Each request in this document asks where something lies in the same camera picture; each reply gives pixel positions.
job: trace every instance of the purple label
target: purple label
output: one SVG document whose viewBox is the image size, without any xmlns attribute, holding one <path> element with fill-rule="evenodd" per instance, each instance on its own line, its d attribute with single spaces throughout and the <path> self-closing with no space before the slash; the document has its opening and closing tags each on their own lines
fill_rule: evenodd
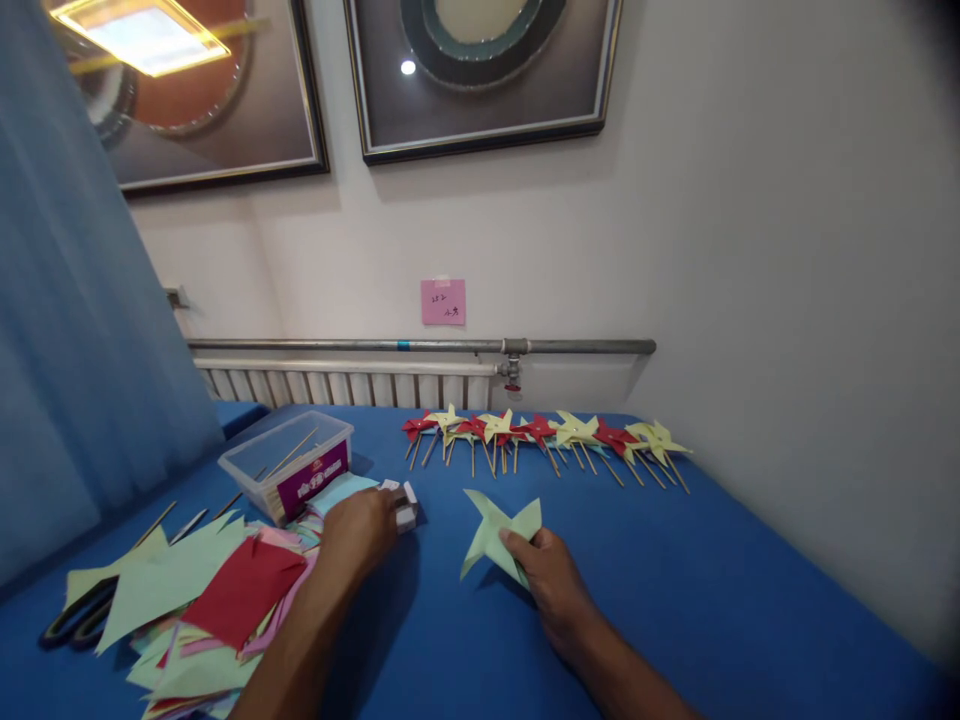
<svg viewBox="0 0 960 720">
<path fill-rule="evenodd" d="M 347 440 L 344 440 L 277 485 L 277 494 L 283 503 L 287 520 L 295 520 L 303 512 L 307 500 L 323 490 L 335 477 L 349 470 L 348 464 Z"/>
</svg>

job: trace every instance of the blue table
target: blue table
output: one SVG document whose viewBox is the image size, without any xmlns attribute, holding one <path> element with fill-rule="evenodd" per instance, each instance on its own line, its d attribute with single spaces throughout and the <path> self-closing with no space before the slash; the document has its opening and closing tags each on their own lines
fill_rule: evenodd
<svg viewBox="0 0 960 720">
<path fill-rule="evenodd" d="M 270 414 L 270 409 L 260 403 L 226 402 L 218 400 L 217 420 L 223 428 L 223 436 L 229 440 L 241 430 L 246 430 L 257 420 Z"/>
<path fill-rule="evenodd" d="M 355 425 L 355 471 L 409 478 L 426 516 L 348 618 L 327 717 L 596 716 L 523 591 L 486 560 L 459 582 L 480 520 L 463 488 L 487 493 L 508 514 L 540 497 L 545 524 L 566 539 L 600 608 L 711 718 L 942 716 L 949 686 L 935 667 L 688 461 L 680 468 L 689 497 L 654 483 L 640 488 L 619 460 L 625 488 L 602 464 L 598 477 L 575 467 L 558 479 L 532 447 L 521 450 L 517 476 L 494 480 L 480 455 L 471 479 L 465 444 L 449 468 L 435 450 L 426 469 L 418 463 L 409 473 L 400 425 L 415 412 L 321 410 Z M 227 446 L 302 411 L 278 410 Z M 143 691 L 124 682 L 129 650 L 99 659 L 45 653 L 36 637 L 60 609 L 68 569 L 111 562 L 174 499 L 169 532 L 203 507 L 219 509 L 235 485 L 216 460 L 0 606 L 6 716 L 139 717 Z M 248 519 L 261 517 L 245 498 L 237 507 Z"/>
</svg>

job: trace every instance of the metal pipe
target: metal pipe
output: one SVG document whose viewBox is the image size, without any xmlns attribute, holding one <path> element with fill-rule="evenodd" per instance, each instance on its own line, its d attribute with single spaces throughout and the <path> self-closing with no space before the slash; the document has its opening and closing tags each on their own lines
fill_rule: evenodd
<svg viewBox="0 0 960 720">
<path fill-rule="evenodd" d="M 654 340 L 188 340 L 192 350 L 344 350 L 519 355 L 652 355 Z"/>
<path fill-rule="evenodd" d="M 201 370 L 237 372 L 367 373 L 373 375 L 455 375 L 457 377 L 495 377 L 494 364 L 383 362 L 380 360 L 234 360 L 233 358 L 195 358 Z"/>
</svg>

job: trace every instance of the clear plastic container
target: clear plastic container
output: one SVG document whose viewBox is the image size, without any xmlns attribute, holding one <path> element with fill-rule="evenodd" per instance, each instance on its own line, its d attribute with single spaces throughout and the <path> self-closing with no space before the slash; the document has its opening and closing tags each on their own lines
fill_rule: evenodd
<svg viewBox="0 0 960 720">
<path fill-rule="evenodd" d="M 308 410 L 220 456 L 250 502 L 277 527 L 350 469 L 353 425 Z"/>
</svg>

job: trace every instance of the pink sticky note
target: pink sticky note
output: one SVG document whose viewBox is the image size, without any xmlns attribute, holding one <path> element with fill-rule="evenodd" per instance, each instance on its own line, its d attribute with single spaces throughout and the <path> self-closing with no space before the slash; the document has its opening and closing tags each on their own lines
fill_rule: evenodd
<svg viewBox="0 0 960 720">
<path fill-rule="evenodd" d="M 466 325 L 466 281 L 421 280 L 420 308 L 424 325 Z"/>
</svg>

